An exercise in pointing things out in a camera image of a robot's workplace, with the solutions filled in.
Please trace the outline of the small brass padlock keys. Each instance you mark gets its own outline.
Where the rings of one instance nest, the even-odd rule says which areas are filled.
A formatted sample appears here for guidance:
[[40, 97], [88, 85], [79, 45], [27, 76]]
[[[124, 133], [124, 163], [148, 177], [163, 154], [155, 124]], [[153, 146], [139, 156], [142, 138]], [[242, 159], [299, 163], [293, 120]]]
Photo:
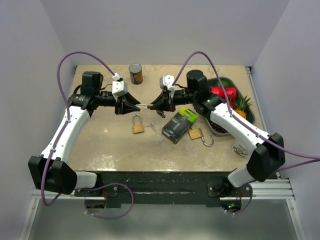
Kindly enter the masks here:
[[[140, 109], [148, 109], [148, 110], [150, 110], [153, 105], [152, 105], [152, 104], [136, 104], [135, 106], [136, 106], [137, 108], [140, 108]], [[166, 118], [166, 115], [165, 115], [165, 113], [164, 113], [163, 110], [156, 110], [156, 113], [157, 113], [161, 118], [163, 118], [163, 119]]]

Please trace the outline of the long shackle brass padlock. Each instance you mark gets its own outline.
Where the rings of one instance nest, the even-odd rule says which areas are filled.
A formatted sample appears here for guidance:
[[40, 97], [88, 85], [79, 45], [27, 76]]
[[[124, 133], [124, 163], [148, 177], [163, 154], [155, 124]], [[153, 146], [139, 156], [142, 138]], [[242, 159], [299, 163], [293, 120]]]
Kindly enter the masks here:
[[145, 132], [143, 121], [139, 114], [132, 116], [132, 132], [133, 134], [141, 134]]

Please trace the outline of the large brass padlock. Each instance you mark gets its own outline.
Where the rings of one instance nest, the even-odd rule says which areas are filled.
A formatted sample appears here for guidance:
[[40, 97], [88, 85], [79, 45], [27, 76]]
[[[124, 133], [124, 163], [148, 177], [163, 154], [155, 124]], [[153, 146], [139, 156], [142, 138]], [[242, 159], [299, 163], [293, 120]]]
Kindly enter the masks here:
[[211, 147], [214, 145], [213, 136], [210, 135], [210, 143], [207, 143], [204, 139], [204, 134], [200, 128], [191, 128], [191, 130], [188, 131], [188, 134], [189, 134], [191, 140], [201, 139], [202, 143], [206, 147]]

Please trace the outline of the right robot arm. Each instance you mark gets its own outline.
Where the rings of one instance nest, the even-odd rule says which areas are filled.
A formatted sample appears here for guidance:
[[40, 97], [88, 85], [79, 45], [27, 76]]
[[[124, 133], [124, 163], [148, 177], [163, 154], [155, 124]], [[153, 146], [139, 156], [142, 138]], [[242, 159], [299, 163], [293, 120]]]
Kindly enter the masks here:
[[284, 139], [278, 133], [270, 135], [241, 117], [228, 105], [228, 100], [213, 93], [207, 77], [201, 70], [187, 73], [187, 87], [175, 89], [172, 75], [159, 79], [161, 94], [151, 103], [150, 109], [174, 112], [176, 106], [192, 104], [204, 118], [224, 128], [240, 141], [250, 153], [248, 163], [233, 170], [213, 190], [221, 197], [235, 196], [241, 186], [252, 181], [264, 182], [285, 163]]

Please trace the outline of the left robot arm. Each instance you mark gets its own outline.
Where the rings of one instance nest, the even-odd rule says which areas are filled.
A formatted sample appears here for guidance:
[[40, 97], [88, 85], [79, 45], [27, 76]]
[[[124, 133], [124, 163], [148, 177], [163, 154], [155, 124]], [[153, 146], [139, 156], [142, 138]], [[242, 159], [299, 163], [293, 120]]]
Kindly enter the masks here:
[[64, 117], [47, 147], [39, 156], [32, 156], [28, 168], [38, 190], [69, 195], [86, 189], [99, 196], [104, 184], [97, 173], [74, 171], [68, 165], [71, 151], [93, 112], [98, 107], [113, 107], [116, 115], [139, 111], [139, 101], [128, 92], [128, 85], [118, 73], [112, 77], [111, 91], [102, 88], [103, 75], [96, 71], [82, 74], [82, 83], [67, 100]]

